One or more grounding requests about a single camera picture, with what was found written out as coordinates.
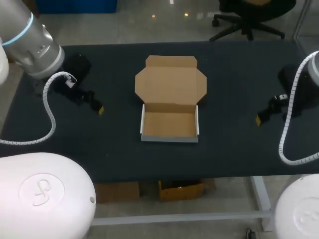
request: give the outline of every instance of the black tablecloth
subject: black tablecloth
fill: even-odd
[[[68,46],[92,69],[82,83],[104,103],[99,117],[88,105],[76,106],[53,93],[49,104],[57,121],[54,135],[31,146],[0,145],[0,156],[51,152],[78,162],[94,182],[191,179],[253,175],[319,173],[319,160],[287,166],[278,156],[284,122],[281,115],[257,127],[256,113],[273,95],[284,93],[277,73],[302,60],[289,41],[219,41]],[[149,55],[195,56],[207,76],[207,96],[199,106],[198,144],[141,142],[142,102],[135,95],[135,74]],[[286,142],[292,159],[319,150],[319,110],[294,119]],[[1,137],[32,140],[50,130],[41,98],[24,75],[11,104]]]

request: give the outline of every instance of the wire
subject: wire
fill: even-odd
[[[49,91],[49,87],[52,84],[52,82],[54,80],[56,80],[58,77],[60,77],[60,76],[66,77],[67,80],[71,80],[72,77],[75,78],[70,73],[61,71],[61,72],[57,72],[54,75],[52,75],[50,77],[50,79],[44,85],[42,99],[43,99],[43,104],[44,104],[45,110],[48,113],[48,115],[50,117],[50,120],[51,120],[51,130],[50,130],[50,132],[46,136],[44,136],[42,138],[39,138],[39,139],[36,139],[36,140],[32,140],[32,141],[18,142],[18,141],[8,141],[8,140],[0,139],[0,143],[9,144],[9,145],[31,145],[31,144],[41,143],[41,142],[47,140],[48,138],[50,138],[53,135],[53,133],[55,131],[55,128],[56,128],[56,123],[55,123],[55,118],[53,116],[53,113],[52,113],[52,111],[50,109],[50,106],[49,106],[49,103],[48,103],[48,91]]]
[[[309,60],[311,58],[313,58],[318,52],[319,51],[316,51],[316,52],[310,54],[309,56],[307,56],[305,58],[305,60],[302,61],[302,63],[300,64],[300,66],[296,72],[293,86],[292,86],[291,93],[290,93],[286,122],[285,122],[284,130],[283,130],[283,134],[281,135],[281,139],[279,142],[279,156],[284,163],[291,165],[291,166],[309,163],[309,162],[314,161],[314,160],[319,158],[319,152],[315,153],[311,156],[308,156],[308,157],[305,157],[305,158],[302,158],[299,160],[295,160],[295,161],[291,161],[291,160],[287,159],[284,155],[284,144],[285,144],[285,139],[286,139],[286,135],[288,132],[288,128],[289,128],[289,124],[290,124],[290,120],[291,120],[291,116],[292,116],[292,112],[293,112],[294,99],[295,99],[295,94],[296,94],[296,89],[297,89],[297,84],[298,84],[298,80],[300,77],[300,73],[303,70],[303,68],[305,67],[305,65],[309,62]]]

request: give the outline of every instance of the floor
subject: floor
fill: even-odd
[[[303,1],[286,15],[268,22],[291,37]],[[211,26],[218,13],[218,0],[120,0],[116,14],[41,15],[53,37],[61,45],[120,44],[141,42],[207,41],[220,30],[230,26],[221,22]],[[276,36],[254,32],[255,39],[273,39]],[[223,40],[245,39],[240,32]],[[10,65],[8,80],[0,87],[0,130],[20,81],[22,70]],[[272,202],[287,181],[287,176],[264,177]],[[191,201],[159,203],[154,184],[142,184],[148,193],[140,201],[98,205],[96,217],[116,217],[151,214],[232,212],[256,209],[251,185],[247,178],[218,178],[216,190]],[[211,222],[159,223],[145,225],[92,227],[89,239],[124,238],[217,238],[243,239],[250,227],[260,239],[275,239],[274,233],[262,232],[259,220],[226,220]]]

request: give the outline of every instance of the black office chair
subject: black office chair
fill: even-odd
[[[265,31],[285,38],[285,34],[261,22],[269,21],[289,12],[296,5],[296,0],[271,0],[264,5],[256,5],[245,0],[228,0],[227,11],[232,11],[239,16],[215,14],[212,25],[219,26],[219,19],[229,21],[233,25],[210,38],[215,41],[223,36],[241,30],[248,40],[254,40],[252,29]]]

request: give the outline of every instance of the logo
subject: logo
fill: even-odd
[[[52,174],[40,173],[27,178],[19,190],[19,198],[32,210],[47,212],[64,198],[64,185]]]
[[[319,198],[306,198],[294,210],[294,221],[303,234],[319,236]]]

